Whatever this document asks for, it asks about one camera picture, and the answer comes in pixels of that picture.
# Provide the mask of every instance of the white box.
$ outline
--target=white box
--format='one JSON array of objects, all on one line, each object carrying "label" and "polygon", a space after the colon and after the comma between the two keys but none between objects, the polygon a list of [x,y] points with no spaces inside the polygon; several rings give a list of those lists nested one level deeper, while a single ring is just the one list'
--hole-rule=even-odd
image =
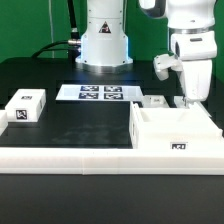
[{"label": "white box", "polygon": [[8,122],[37,122],[45,103],[44,89],[19,89],[5,107]]},{"label": "white box", "polygon": [[212,149],[223,141],[222,130],[198,106],[139,108],[131,103],[129,131],[134,149]]},{"label": "white box", "polygon": [[161,95],[145,95],[142,97],[142,105],[144,108],[169,108],[164,96]]},{"label": "white box", "polygon": [[5,110],[0,110],[0,136],[8,126],[7,113]]}]

